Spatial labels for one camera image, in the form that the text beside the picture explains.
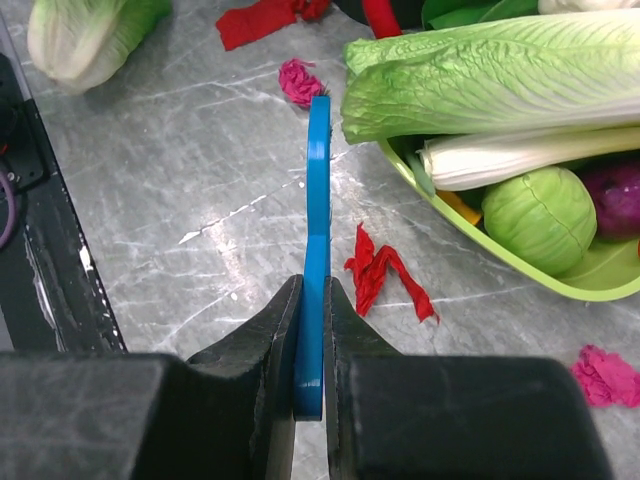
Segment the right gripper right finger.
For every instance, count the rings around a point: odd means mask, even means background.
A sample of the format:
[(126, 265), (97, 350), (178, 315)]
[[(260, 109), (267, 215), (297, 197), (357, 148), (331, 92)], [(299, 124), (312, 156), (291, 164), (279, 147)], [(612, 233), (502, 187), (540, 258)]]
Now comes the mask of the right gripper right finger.
[(356, 313), (340, 281), (331, 276), (324, 284), (323, 347), (329, 477), (354, 479), (350, 361), (354, 356), (398, 356), (400, 352)]

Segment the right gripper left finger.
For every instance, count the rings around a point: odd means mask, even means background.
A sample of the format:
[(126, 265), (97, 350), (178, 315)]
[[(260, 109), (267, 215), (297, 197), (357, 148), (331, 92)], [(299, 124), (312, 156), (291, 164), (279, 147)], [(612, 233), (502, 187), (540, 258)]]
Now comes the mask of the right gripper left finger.
[(189, 358), (206, 377), (194, 445), (211, 479), (289, 479), (294, 452), (293, 367), (303, 277)]

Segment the blue hand brush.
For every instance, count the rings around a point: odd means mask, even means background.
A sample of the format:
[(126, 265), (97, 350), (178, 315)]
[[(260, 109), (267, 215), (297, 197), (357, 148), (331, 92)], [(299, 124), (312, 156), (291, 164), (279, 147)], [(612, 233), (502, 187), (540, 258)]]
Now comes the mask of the blue hand brush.
[(307, 242), (294, 363), (293, 413), (319, 421), (323, 402), (324, 283), (331, 267), (331, 100), (312, 99), (306, 158)]

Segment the red paper scrap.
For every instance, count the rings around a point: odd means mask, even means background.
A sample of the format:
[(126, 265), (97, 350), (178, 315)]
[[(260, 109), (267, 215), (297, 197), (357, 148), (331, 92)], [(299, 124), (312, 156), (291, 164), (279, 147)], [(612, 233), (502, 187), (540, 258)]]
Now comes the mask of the red paper scrap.
[(357, 225), (354, 254), (344, 263), (344, 269), (352, 272), (357, 314), (361, 317), (368, 314), (385, 285), (389, 268), (395, 271), (411, 297), (419, 321), (434, 318), (440, 323), (429, 295), (411, 276), (398, 252), (387, 244), (376, 249), (362, 222)]
[(298, 20), (319, 20), (330, 5), (330, 0), (260, 0), (248, 7), (226, 11), (215, 26), (225, 50), (231, 51)]

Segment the pink paper scrap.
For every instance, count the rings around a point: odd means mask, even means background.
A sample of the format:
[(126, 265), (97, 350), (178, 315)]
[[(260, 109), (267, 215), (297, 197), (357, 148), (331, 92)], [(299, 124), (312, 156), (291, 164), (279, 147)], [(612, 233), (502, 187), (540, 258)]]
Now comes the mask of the pink paper scrap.
[(295, 105), (309, 109), (314, 97), (325, 96), (325, 85), (309, 71), (316, 66), (293, 58), (284, 62), (279, 69), (278, 82), (286, 97)]
[(570, 371), (589, 406), (639, 407), (639, 372), (618, 353), (587, 345), (580, 350), (579, 358)]

